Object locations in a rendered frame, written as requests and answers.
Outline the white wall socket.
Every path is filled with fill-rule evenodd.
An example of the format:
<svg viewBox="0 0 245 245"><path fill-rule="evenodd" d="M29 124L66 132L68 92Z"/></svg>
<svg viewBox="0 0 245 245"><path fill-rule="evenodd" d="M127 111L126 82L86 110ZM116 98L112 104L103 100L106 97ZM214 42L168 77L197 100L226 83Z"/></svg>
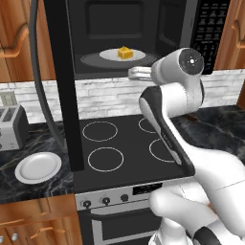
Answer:
<svg viewBox="0 0 245 245"><path fill-rule="evenodd" d="M16 97L13 91L0 92L0 99L4 106L17 105Z"/></svg>

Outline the silver oven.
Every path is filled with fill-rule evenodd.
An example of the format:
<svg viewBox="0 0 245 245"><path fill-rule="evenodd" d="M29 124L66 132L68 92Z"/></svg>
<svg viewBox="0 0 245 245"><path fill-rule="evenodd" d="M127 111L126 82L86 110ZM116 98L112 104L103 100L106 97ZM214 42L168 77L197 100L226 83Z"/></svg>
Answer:
<svg viewBox="0 0 245 245"><path fill-rule="evenodd" d="M78 212L90 211L97 214L109 214L116 212L126 212L149 208L149 194L162 186L162 182L146 183L144 185L127 186L114 189L102 189L84 193L76 193L75 199ZM121 196L127 194L129 199L127 202L121 200ZM108 206L102 204L102 197L109 197L110 203ZM89 209L82 206L82 202L90 200L92 205Z"/></svg>

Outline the black microwave door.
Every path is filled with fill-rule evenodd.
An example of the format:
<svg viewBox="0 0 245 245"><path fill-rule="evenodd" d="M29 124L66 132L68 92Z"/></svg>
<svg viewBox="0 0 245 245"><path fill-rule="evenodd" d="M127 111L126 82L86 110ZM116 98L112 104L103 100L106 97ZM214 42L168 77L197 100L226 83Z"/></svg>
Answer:
<svg viewBox="0 0 245 245"><path fill-rule="evenodd" d="M44 0L72 171L84 170L66 0Z"/></svg>

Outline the yellow cheese block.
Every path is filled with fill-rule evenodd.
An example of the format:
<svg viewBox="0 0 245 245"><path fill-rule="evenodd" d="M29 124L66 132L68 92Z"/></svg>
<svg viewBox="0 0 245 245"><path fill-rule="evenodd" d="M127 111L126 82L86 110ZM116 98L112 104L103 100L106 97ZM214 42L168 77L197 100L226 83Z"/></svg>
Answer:
<svg viewBox="0 0 245 245"><path fill-rule="evenodd" d="M134 52L132 49L122 46L118 49L117 56L121 59L129 59L134 56Z"/></svg>

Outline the wooden base cupboard door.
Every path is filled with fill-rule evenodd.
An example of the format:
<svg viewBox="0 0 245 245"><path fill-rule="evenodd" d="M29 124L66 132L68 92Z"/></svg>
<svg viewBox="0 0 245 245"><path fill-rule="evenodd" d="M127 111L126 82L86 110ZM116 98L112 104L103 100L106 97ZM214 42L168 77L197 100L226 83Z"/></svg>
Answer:
<svg viewBox="0 0 245 245"><path fill-rule="evenodd" d="M12 234L18 234L16 241ZM0 245L82 245L74 216L0 229Z"/></svg>

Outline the oven door with dark window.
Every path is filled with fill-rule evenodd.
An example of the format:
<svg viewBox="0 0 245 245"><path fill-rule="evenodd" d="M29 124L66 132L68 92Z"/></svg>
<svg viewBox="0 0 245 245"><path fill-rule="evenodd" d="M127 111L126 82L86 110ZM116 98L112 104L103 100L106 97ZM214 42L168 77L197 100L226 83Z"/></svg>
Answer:
<svg viewBox="0 0 245 245"><path fill-rule="evenodd" d="M78 212L82 245L148 245L161 218L149 208L97 214Z"/></svg>

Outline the black microwave oven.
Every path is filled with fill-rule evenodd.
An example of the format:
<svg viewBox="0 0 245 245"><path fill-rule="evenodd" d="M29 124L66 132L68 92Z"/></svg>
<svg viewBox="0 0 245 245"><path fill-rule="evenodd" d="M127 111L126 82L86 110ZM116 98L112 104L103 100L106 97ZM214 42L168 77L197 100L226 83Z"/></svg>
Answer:
<svg viewBox="0 0 245 245"><path fill-rule="evenodd" d="M205 59L203 73L211 74L230 0L67 0L67 5L75 78L120 78L130 68L97 68L80 59L122 46L156 60L192 48Z"/></svg>

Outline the wooden drawer front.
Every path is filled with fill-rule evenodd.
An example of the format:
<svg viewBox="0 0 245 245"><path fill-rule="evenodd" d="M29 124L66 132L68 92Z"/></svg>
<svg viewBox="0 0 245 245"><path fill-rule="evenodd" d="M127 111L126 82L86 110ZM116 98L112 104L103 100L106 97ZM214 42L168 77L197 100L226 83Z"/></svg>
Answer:
<svg viewBox="0 0 245 245"><path fill-rule="evenodd" d="M4 228L14 225L49 221L61 217L75 215L76 213L77 207L75 196L73 194L0 204L0 222L20 218L25 219L23 222L0 227Z"/></svg>

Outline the silver toaster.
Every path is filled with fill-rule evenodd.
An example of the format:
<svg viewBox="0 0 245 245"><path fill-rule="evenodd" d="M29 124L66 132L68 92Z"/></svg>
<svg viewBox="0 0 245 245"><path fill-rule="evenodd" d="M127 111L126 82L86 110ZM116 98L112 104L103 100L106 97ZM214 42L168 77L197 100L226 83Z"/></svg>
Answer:
<svg viewBox="0 0 245 245"><path fill-rule="evenodd" d="M0 106L0 151L22 148L28 132L29 122L20 104Z"/></svg>

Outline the large white plate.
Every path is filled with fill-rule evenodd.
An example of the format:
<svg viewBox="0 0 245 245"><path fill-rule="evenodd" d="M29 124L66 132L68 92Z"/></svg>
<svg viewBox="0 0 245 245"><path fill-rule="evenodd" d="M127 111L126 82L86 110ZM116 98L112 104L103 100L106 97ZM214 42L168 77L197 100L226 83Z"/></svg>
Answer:
<svg viewBox="0 0 245 245"><path fill-rule="evenodd" d="M35 185L53 178L61 169L61 159L52 152L39 152L24 158L14 175L23 184Z"/></svg>

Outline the wooden wall cupboard door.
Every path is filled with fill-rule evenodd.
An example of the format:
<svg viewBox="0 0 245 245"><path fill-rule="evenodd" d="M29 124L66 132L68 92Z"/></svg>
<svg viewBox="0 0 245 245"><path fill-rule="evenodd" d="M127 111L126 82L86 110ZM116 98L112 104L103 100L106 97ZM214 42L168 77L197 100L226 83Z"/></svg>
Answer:
<svg viewBox="0 0 245 245"><path fill-rule="evenodd" d="M231 0L221 37L215 70L245 69L245 49L236 48L236 38L232 25L239 21L240 36L245 38L245 0Z"/></svg>
<svg viewBox="0 0 245 245"><path fill-rule="evenodd" d="M13 46L19 28L30 22L31 0L0 0L0 49ZM41 78L56 78L44 0L38 0L36 36ZM33 81L29 36L17 57L0 58L0 82Z"/></svg>

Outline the small white plate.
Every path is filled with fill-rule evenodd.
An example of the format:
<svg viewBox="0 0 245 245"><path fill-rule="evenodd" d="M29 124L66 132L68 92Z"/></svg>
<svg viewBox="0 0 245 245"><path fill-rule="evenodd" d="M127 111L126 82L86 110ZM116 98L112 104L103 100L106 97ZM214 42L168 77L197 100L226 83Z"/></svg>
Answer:
<svg viewBox="0 0 245 245"><path fill-rule="evenodd" d="M117 49L109 49L100 52L100 57L109 61L137 61L146 57L142 51L132 50L128 57L123 57L124 53Z"/></svg>

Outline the dark round microwave turntable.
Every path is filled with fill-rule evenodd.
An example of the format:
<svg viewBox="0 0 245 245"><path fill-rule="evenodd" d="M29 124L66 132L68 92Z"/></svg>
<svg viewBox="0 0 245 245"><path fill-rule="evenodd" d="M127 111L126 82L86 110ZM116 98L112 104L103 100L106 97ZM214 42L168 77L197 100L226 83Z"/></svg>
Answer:
<svg viewBox="0 0 245 245"><path fill-rule="evenodd" d="M101 57L98 53L83 56L80 61L88 66L109 69L126 69L133 66L149 66L156 60L152 54L146 54L145 57L138 60L108 60Z"/></svg>

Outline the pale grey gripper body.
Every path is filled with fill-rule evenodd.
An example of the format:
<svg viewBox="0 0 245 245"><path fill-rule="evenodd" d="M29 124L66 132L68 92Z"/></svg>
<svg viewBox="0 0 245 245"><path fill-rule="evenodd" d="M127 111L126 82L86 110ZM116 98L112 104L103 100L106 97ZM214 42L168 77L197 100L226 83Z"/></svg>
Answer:
<svg viewBox="0 0 245 245"><path fill-rule="evenodd" d="M136 66L128 70L129 79L145 79L151 80L151 68Z"/></svg>

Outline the black hob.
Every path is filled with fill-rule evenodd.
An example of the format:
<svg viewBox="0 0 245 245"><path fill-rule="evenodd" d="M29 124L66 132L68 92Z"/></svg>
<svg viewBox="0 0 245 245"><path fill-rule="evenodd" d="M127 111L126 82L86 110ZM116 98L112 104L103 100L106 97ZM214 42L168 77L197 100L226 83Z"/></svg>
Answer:
<svg viewBox="0 0 245 245"><path fill-rule="evenodd" d="M84 170L74 192L121 188L190 176L142 115L82 120Z"/></svg>

